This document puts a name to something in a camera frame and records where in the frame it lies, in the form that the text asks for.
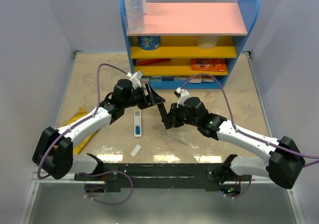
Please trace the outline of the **white remote control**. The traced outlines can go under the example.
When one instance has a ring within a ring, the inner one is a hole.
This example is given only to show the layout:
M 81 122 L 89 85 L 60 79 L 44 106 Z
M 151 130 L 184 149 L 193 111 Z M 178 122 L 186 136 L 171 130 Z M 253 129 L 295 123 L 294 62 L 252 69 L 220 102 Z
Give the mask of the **white remote control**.
M 139 125 L 141 128 L 141 134 L 136 135 L 136 126 Z M 135 138 L 140 138 L 142 137 L 142 115 L 140 110 L 135 110 L 134 111 L 134 137 Z

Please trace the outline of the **white battery cover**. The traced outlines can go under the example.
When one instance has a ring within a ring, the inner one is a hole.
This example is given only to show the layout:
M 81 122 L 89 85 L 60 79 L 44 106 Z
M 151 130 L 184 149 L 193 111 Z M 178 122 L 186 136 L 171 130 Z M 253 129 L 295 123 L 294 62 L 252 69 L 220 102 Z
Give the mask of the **white battery cover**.
M 132 157 L 135 157 L 135 156 L 137 155 L 137 153 L 140 151 L 141 148 L 142 148 L 142 147 L 137 144 L 137 145 L 135 146 L 135 148 L 132 150 L 132 152 L 130 153 L 130 155 L 131 155 Z

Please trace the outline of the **black remote control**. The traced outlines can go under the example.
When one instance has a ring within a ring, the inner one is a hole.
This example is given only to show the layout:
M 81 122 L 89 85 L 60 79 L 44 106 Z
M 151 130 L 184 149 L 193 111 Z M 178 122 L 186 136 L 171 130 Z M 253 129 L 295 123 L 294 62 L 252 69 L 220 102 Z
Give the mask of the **black remote control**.
M 165 105 L 164 105 L 164 103 L 162 103 L 162 104 L 157 105 L 157 107 L 158 107 L 158 110 L 159 110 L 159 113 L 161 116 L 161 120 L 162 120 L 162 122 L 164 122 L 165 119 L 167 118 L 167 111 L 166 111 Z

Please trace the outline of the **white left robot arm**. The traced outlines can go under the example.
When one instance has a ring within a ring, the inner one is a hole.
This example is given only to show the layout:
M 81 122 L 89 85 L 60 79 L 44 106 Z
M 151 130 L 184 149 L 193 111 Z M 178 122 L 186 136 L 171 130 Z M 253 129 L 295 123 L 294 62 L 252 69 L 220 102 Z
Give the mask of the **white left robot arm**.
M 32 160 L 39 170 L 54 179 L 61 179 L 69 172 L 86 173 L 91 180 L 103 176 L 102 161 L 92 154 L 75 155 L 73 149 L 85 138 L 107 127 L 124 115 L 125 109 L 149 107 L 165 103 L 150 84 L 134 87 L 132 81 L 120 79 L 97 108 L 79 120 L 54 129 L 46 128 L 39 139 Z

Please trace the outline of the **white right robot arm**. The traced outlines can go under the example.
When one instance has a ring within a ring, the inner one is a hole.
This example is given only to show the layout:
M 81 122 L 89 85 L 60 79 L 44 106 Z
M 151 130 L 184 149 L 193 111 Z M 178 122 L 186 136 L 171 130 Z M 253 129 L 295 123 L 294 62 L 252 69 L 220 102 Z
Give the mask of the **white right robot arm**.
M 222 168 L 226 180 L 232 181 L 243 175 L 262 176 L 282 188 L 291 189 L 305 166 L 305 159 L 291 138 L 276 139 L 241 127 L 234 128 L 227 118 L 210 113 L 198 97 L 188 98 L 183 104 L 173 103 L 168 112 L 164 105 L 159 105 L 158 109 L 166 129 L 192 125 L 205 137 L 234 144 L 255 154 L 254 158 L 229 156 Z

